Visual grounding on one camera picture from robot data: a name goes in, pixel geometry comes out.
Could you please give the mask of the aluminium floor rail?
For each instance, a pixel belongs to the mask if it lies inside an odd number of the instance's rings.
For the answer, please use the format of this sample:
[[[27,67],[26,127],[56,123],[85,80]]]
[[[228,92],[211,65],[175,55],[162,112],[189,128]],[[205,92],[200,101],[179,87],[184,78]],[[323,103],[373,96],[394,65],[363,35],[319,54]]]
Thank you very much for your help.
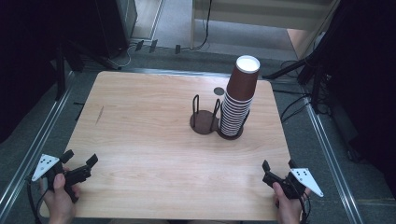
[[[75,73],[69,72],[66,75],[66,89],[65,93],[60,97],[59,100],[54,101],[51,105],[51,109],[47,116],[45,117],[43,123],[40,125],[34,140],[27,148],[23,159],[19,163],[18,169],[16,170],[14,176],[10,179],[7,187],[0,196],[0,210],[5,212],[7,209],[13,206],[21,189],[24,186],[25,177],[30,174],[32,167],[37,161],[41,154],[41,150],[45,145],[48,136],[57,119],[59,118],[64,105],[70,95],[70,91],[74,84]]]
[[[347,183],[347,180],[342,172],[338,160],[333,152],[332,144],[326,134],[319,115],[314,111],[314,108],[309,103],[308,99],[304,100],[307,103],[306,110],[311,120],[313,128],[316,132],[319,144],[324,154],[325,161],[330,169],[332,179],[339,194],[341,203],[346,211],[346,216],[350,224],[364,224],[359,207],[356,204],[353,193]]]

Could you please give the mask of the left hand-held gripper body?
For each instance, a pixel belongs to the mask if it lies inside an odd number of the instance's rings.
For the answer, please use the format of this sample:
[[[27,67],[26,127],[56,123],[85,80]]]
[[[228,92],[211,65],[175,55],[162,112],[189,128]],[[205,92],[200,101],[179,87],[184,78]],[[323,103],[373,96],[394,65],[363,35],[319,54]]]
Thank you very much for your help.
[[[77,183],[85,182],[92,175],[92,168],[88,167],[86,163],[71,171],[64,169],[64,164],[61,163],[60,158],[51,155],[43,154],[32,176],[33,181],[42,178],[45,189],[53,190],[54,177],[57,174],[64,174],[65,185],[64,190],[69,194],[73,203],[78,201],[72,187]]]

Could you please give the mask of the stack of brown cups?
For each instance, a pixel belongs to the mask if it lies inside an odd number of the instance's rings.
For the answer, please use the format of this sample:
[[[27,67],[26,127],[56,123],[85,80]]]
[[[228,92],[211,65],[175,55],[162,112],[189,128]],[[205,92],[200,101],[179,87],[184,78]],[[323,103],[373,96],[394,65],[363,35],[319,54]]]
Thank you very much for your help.
[[[221,107],[219,133],[235,139],[241,135],[256,90],[261,63],[250,55],[237,58]]]

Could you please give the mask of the black tripod stand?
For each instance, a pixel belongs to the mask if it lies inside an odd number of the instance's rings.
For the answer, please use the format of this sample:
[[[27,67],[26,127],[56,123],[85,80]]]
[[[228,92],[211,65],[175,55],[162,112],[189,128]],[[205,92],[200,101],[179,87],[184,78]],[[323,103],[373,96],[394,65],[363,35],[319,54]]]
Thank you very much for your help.
[[[306,85],[310,79],[313,79],[311,92],[311,106],[314,111],[319,113],[319,89],[320,82],[324,76],[323,56],[325,49],[317,47],[305,58],[285,67],[281,70],[267,76],[262,76],[263,79],[273,80],[286,75],[288,72],[301,68],[301,72],[297,76],[297,81],[300,85]]]

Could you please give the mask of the person's left hand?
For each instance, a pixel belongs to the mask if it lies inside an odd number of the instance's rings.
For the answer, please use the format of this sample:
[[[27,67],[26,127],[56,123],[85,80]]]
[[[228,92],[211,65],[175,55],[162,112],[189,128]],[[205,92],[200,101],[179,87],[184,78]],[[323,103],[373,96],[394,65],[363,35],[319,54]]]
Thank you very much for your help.
[[[48,224],[71,224],[76,215],[76,206],[64,190],[64,174],[57,174],[53,190],[44,193],[44,203],[49,209]]]

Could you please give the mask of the black stand legs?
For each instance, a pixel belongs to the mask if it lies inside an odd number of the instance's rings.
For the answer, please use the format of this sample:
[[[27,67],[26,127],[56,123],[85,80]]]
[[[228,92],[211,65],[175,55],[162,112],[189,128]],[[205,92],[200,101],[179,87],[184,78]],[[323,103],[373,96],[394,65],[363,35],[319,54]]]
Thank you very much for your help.
[[[109,63],[105,59],[95,55],[81,45],[70,40],[61,40],[58,44],[58,47],[56,48],[55,58],[55,75],[57,83],[57,94],[55,97],[56,101],[59,101],[66,91],[64,62],[67,62],[73,71],[81,72],[84,69],[84,62],[81,59],[81,55],[88,56],[107,69],[120,70],[120,66]]]

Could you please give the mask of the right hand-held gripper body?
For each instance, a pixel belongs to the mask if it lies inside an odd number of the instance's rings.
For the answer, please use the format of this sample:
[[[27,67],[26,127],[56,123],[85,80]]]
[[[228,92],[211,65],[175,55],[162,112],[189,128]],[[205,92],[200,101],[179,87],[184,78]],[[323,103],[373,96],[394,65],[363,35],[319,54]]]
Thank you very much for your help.
[[[288,199],[300,199],[305,193],[305,189],[310,189],[319,197],[324,193],[312,176],[308,168],[291,168],[285,178],[281,178],[271,172],[270,169],[264,168],[264,177],[262,180],[270,188],[278,183]]]

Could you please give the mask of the dark brown wire cup holder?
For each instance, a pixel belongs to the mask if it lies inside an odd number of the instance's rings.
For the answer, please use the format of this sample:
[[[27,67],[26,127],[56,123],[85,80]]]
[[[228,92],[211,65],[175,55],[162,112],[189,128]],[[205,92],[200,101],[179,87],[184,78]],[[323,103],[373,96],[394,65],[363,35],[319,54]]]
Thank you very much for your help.
[[[234,140],[242,135],[249,113],[249,110],[242,113],[242,118],[231,124],[231,118],[226,117],[226,106],[220,99],[216,100],[212,111],[201,110],[200,96],[196,94],[192,99],[190,126],[198,134],[217,133],[224,139]]]

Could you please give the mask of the person's right hand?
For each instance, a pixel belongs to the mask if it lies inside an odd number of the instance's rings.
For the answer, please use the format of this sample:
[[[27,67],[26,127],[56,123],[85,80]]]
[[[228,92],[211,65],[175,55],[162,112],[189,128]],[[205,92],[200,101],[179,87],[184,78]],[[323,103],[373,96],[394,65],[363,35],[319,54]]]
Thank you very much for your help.
[[[290,200],[284,194],[283,189],[278,183],[273,184],[274,204],[277,206],[276,219],[278,224],[300,224],[304,203],[311,193],[309,188],[305,189],[304,196],[301,200]]]

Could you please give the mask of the white shelf unit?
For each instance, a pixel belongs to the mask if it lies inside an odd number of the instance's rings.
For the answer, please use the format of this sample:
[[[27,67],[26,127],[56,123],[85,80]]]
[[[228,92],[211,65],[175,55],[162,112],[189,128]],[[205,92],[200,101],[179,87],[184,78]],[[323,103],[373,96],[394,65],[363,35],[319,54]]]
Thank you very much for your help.
[[[341,0],[191,0],[191,44],[195,21],[210,19],[286,28],[298,59],[308,54],[325,32]]]

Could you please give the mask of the black cabinet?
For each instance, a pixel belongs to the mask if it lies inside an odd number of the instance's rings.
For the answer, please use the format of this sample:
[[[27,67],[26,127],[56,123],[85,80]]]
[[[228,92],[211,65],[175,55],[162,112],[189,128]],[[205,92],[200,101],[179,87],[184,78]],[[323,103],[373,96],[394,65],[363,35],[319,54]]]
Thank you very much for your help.
[[[127,50],[137,20],[135,0],[95,0],[99,12],[105,55],[114,58]]]

